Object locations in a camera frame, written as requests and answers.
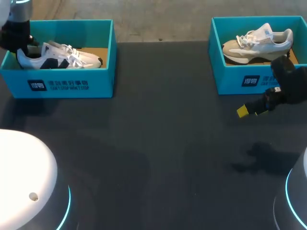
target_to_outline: shoe sole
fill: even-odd
[[[224,56],[236,63],[240,63],[240,64],[248,64],[252,59],[254,58],[263,58],[269,61],[273,61],[277,58],[279,58],[280,56],[282,56],[281,54],[263,54],[263,55],[259,55],[259,56],[253,56],[253,57],[249,57],[249,58],[238,58],[238,57],[231,57],[228,55]]]

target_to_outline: shoelace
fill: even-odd
[[[255,36],[251,35],[254,30],[248,31],[245,36],[236,36],[236,40],[240,47],[244,48],[244,45],[248,44],[259,44],[258,41],[255,40]]]
[[[65,44],[62,44],[63,50],[68,54],[68,62],[74,66],[75,68],[83,68],[86,64],[85,61],[82,61],[80,59],[79,51],[72,48],[72,46],[68,46]]]

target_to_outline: cardboard box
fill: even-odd
[[[117,51],[112,20],[31,21],[31,35],[40,43],[52,40],[97,54],[103,66],[24,70],[7,52],[0,73],[15,98],[112,97]]]
[[[293,31],[290,58],[295,67],[307,67],[307,24],[301,16],[212,18],[208,52],[219,94],[263,93],[270,87],[278,86],[269,62],[256,60],[249,65],[229,65],[222,53],[222,44],[265,23],[269,23],[275,32],[288,28]]]

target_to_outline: glowing cyan light ring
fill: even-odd
[[[69,188],[69,186],[68,186],[68,193],[69,193],[68,207],[67,207],[67,210],[66,210],[66,213],[65,213],[65,216],[64,216],[62,222],[59,224],[59,226],[56,230],[60,230],[62,228],[62,226],[63,226],[63,224],[64,224],[64,222],[67,218],[67,215],[69,213],[69,209],[71,207],[71,189]]]
[[[297,215],[296,212],[294,211],[294,209],[293,209],[293,207],[292,207],[292,205],[291,205],[291,203],[290,203],[289,196],[288,196],[288,189],[287,189],[287,187],[288,187],[288,179],[289,179],[289,176],[290,176],[291,171],[289,172],[289,174],[288,174],[288,176],[287,176],[287,180],[286,180],[286,197],[287,197],[287,201],[288,201],[288,204],[289,204],[289,207],[290,207],[291,211],[293,212],[293,215],[296,217],[296,219],[298,220],[298,222],[300,222],[301,225],[303,225],[303,227],[304,227],[305,229],[307,229],[307,226],[303,223],[303,221],[298,217],[298,215]]]
[[[29,2],[31,0],[18,0],[16,1],[16,4],[23,4],[23,3],[26,3],[26,2]]]

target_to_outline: beige sneaker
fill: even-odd
[[[237,36],[223,45],[226,58],[240,64],[247,64],[254,58],[265,58],[272,61],[286,55],[293,43],[293,32],[273,32],[265,23],[255,31],[249,31],[245,36]]]

